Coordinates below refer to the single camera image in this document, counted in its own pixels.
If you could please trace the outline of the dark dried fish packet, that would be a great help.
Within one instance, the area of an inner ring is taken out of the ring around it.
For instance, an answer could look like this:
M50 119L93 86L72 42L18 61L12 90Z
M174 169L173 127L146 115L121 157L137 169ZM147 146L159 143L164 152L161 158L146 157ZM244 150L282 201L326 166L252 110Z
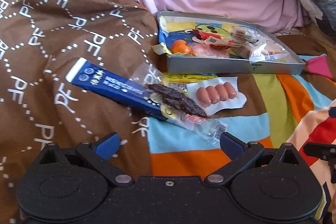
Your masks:
M160 108L167 122L193 131L206 141L218 144L227 125L207 118L205 111L181 89L171 85L169 79L153 65L143 63L130 77L149 94L148 100Z

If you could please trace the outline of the colourful patchwork blanket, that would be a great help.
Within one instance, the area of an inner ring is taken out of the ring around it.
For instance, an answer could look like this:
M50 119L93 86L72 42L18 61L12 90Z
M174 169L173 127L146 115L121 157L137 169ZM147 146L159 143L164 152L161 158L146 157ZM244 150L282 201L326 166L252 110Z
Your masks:
M228 132L244 141L277 148L289 141L299 151L309 142L334 144L335 61L328 56L305 56L300 75L238 76L247 102L225 110L219 119ZM229 162L218 146L196 133L154 118L136 121L140 135L135 148L134 176L201 176Z

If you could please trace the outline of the yellow candy bar wrapper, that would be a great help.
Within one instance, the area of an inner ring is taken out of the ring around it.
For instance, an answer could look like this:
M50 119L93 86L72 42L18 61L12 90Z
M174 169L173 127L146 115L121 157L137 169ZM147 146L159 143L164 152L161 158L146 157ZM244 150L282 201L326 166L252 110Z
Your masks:
M172 84L190 84L190 83L198 83L205 80L210 80L217 78L216 75L195 75L195 74L169 74L164 73L167 79Z

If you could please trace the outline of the pink round cracker packet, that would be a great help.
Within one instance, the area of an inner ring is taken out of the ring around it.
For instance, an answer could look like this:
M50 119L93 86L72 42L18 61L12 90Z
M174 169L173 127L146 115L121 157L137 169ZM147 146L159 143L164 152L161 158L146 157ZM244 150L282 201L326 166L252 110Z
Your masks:
M197 44L194 43L191 45L194 56L196 57L206 57L206 58L224 58L227 59L230 57L230 54L227 50L221 47L213 47L208 44Z

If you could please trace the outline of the small orange mandarin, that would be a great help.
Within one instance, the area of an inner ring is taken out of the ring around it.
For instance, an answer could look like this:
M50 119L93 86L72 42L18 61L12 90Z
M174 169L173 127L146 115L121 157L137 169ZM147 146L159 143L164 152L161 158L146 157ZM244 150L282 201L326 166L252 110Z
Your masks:
M191 47L187 44L187 42L185 42L182 39L176 40L175 42L173 42L171 51L173 54L175 53L191 54L192 53Z

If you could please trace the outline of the clear cake packet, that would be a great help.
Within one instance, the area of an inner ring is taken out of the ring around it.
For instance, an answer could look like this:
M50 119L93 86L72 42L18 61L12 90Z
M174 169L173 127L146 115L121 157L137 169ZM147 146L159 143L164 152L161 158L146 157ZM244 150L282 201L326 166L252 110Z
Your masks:
M255 43L247 40L236 40L236 42L239 46L233 47L232 50L243 59L248 59L250 63L276 61L290 56L283 46L273 40L259 40Z

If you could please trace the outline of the green label pastry packet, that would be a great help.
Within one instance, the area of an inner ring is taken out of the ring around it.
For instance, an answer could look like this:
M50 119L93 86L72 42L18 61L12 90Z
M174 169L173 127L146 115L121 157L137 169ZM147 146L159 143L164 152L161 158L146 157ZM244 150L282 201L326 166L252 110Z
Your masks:
M236 40L245 41L250 44L265 42L266 38L260 35L256 30L247 27L233 27L229 31L230 36Z

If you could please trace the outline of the red spicy snack packet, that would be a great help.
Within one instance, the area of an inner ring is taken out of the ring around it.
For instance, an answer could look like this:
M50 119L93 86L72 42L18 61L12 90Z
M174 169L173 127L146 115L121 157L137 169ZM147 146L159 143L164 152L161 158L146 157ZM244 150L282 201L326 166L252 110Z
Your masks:
M201 42L209 45L233 47L236 44L230 36L221 36L218 34L210 34L201 31L197 31L196 38Z

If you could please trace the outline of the mini sausages packet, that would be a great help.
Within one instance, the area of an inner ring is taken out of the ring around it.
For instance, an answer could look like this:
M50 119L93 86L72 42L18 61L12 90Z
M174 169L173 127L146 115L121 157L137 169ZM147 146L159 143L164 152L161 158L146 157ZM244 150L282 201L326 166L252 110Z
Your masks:
M187 84L188 96L207 114L212 116L221 110L240 109L247 98L238 90L237 77L216 77Z

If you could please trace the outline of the cartoon print tray liner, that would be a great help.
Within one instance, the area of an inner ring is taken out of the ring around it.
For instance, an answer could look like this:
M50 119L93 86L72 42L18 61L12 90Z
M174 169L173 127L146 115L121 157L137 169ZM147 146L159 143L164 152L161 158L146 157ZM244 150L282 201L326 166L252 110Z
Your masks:
M155 46L152 46L153 51L158 55L182 55L182 56L194 56L193 51L191 54L181 54L175 53L173 54L171 51L173 42L176 40L184 40L187 42L189 46L194 43L204 44L200 40L196 38L197 31L206 32L210 34L218 34L221 36L230 36L229 31L233 27L247 27L246 25L241 25L237 23L231 23L228 21L224 22L211 22L211 21L201 21L197 19L185 19L185 18L177 18L168 16L160 16L159 17L159 38L158 43ZM233 41L236 43L233 47L239 46L236 42L236 39L231 37ZM213 47L221 47L228 51L228 53L233 55L235 52L232 50L233 47L229 46L216 46Z

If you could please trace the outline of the grey metal tray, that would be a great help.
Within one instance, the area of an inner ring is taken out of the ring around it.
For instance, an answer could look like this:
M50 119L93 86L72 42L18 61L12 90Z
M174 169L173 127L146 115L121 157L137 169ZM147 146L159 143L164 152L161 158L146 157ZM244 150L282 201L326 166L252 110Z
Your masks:
M288 46L281 42L274 35L264 30L264 28L241 20L228 19L221 16L194 14L186 12L161 11L157 14L158 22L160 16L168 16L169 18L185 18L197 19L201 21L237 23L246 25L255 30L264 38L273 40L283 46L289 53L285 59L276 61L259 61L250 63L248 59L243 59L236 53L228 59L193 57L182 55L166 55L167 70L172 74L196 74L196 73L280 73L286 75L299 75L305 65L304 61L298 57Z

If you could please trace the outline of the blue calcium tablet box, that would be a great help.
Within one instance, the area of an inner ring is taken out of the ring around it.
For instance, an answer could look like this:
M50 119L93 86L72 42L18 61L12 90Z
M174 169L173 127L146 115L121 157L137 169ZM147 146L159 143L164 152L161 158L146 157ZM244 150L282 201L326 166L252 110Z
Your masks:
M66 80L121 105L143 110L161 121L171 123L177 121L178 113L163 103L159 94L142 84L94 65L83 57L80 57L68 71Z

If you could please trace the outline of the brown PF patterned cloth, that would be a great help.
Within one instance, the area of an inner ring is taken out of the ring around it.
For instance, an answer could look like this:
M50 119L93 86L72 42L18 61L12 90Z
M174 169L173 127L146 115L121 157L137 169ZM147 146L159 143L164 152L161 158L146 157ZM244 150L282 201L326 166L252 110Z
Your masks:
M112 163L152 173L149 119L66 81L84 57L129 78L156 62L157 23L132 0L1 0L1 223L18 223L17 183L49 143L73 147L117 132Z

